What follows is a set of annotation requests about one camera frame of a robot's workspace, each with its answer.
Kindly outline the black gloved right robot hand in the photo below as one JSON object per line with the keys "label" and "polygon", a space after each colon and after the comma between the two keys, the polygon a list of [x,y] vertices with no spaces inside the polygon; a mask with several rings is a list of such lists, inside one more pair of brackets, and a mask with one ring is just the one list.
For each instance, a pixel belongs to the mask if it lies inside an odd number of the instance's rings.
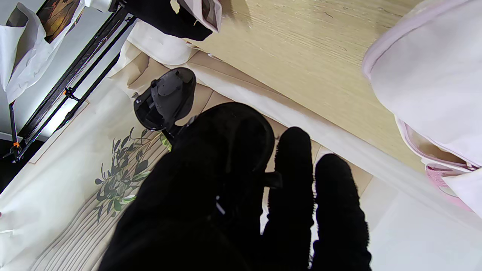
{"label": "black gloved right robot hand", "polygon": [[180,6],[176,12],[170,0],[126,0],[125,9],[162,33],[177,38],[204,41],[212,31]]}

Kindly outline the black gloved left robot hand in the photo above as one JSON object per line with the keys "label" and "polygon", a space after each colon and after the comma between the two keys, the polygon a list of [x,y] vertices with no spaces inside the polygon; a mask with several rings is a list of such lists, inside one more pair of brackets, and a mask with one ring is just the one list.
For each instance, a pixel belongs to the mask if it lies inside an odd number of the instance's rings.
{"label": "black gloved left robot hand", "polygon": [[100,271],[370,271],[350,166],[312,161],[310,136],[278,141],[241,103],[198,115],[119,219]]}

